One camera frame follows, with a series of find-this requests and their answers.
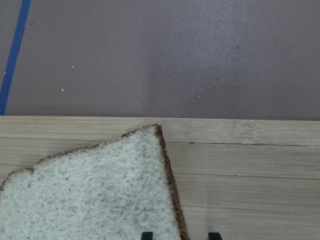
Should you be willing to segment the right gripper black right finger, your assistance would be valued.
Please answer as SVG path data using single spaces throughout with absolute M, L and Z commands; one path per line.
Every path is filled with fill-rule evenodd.
M 223 240 L 223 238 L 219 232 L 209 232 L 208 239 L 209 240 Z

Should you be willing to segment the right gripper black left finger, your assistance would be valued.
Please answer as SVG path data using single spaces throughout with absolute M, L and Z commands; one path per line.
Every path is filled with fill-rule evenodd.
M 153 240 L 153 232 L 145 231 L 141 234 L 140 240 Z

